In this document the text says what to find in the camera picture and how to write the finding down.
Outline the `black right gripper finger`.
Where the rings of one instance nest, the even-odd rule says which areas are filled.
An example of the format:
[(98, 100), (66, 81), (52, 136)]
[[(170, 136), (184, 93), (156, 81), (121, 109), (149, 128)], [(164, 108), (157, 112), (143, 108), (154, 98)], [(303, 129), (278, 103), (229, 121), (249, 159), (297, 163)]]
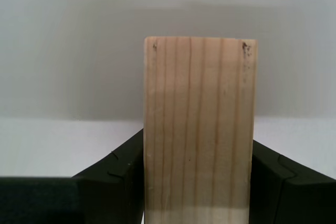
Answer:
[(335, 179), (253, 142), (249, 223), (335, 223)]
[(72, 177), (1, 177), (1, 223), (141, 223), (143, 131)]

